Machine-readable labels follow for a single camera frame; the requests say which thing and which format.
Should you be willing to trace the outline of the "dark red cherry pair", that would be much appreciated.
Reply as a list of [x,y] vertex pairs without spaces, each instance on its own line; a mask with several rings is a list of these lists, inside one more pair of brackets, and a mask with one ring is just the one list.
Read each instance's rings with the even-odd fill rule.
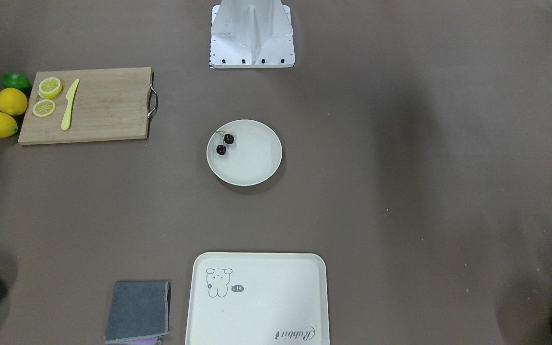
[[218,144],[216,146],[216,153],[218,155],[225,155],[227,147],[235,142],[235,137],[232,134],[221,130],[215,131],[215,134],[220,135],[222,139],[222,144]]

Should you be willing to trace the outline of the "cream rabbit tray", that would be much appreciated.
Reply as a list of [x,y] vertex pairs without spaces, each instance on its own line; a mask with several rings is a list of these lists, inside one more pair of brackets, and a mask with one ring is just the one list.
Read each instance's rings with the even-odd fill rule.
[[202,253],[187,345],[328,345],[328,273],[313,253]]

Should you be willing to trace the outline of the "round white plate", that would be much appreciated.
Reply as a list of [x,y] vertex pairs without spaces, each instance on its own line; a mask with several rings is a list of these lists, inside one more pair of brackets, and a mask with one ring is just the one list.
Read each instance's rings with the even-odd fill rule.
[[[215,131],[235,137],[225,155],[216,153],[222,144]],[[206,147],[206,160],[212,172],[222,181],[236,186],[252,186],[267,181],[276,173],[283,159],[283,146],[276,132],[267,125],[250,119],[228,122],[215,130]]]

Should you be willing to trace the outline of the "folded grey cloth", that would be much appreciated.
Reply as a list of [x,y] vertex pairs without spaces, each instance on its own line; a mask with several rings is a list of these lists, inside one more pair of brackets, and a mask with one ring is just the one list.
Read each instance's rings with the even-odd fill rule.
[[169,330],[167,280],[114,283],[104,333],[106,345],[160,345]]

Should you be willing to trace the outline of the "wooden cutting board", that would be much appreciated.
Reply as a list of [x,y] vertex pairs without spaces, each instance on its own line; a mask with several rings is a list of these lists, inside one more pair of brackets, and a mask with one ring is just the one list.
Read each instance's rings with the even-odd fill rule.
[[[53,99],[57,105],[55,112],[39,118],[32,114],[32,108],[39,101],[39,83],[48,77],[59,78],[63,89]],[[64,131],[60,124],[67,104],[66,94],[75,79],[80,79],[80,83],[71,127]],[[35,74],[18,142],[29,146],[146,139],[157,101],[150,67],[39,71]]]

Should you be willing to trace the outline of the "yellow plastic knife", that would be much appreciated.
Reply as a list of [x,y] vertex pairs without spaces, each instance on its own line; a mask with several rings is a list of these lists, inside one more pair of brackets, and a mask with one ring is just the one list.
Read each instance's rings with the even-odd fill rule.
[[66,131],[71,127],[71,118],[72,118],[72,111],[74,108],[75,94],[77,92],[79,83],[80,83],[80,79],[75,79],[67,91],[67,94],[66,94],[67,104],[66,104],[66,108],[64,109],[63,118],[60,124],[61,130]]

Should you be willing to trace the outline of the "lemon half slice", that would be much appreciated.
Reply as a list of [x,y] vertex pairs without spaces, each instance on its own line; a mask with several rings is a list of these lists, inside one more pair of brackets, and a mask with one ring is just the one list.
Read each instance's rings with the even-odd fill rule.
[[38,85],[38,95],[44,100],[52,100],[60,94],[63,83],[57,77],[48,77]]

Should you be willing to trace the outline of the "green lime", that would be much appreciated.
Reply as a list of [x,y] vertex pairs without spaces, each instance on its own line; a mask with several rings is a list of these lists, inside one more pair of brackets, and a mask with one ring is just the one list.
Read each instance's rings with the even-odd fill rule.
[[4,88],[15,88],[22,92],[31,90],[32,83],[29,78],[20,73],[7,73],[1,78],[1,84]]

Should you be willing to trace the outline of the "white pillar with base plate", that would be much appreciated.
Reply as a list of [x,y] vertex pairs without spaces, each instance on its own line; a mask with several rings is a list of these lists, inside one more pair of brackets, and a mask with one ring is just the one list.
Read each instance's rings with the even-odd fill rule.
[[212,7],[211,14],[211,68],[295,65],[291,9],[280,0],[222,0]]

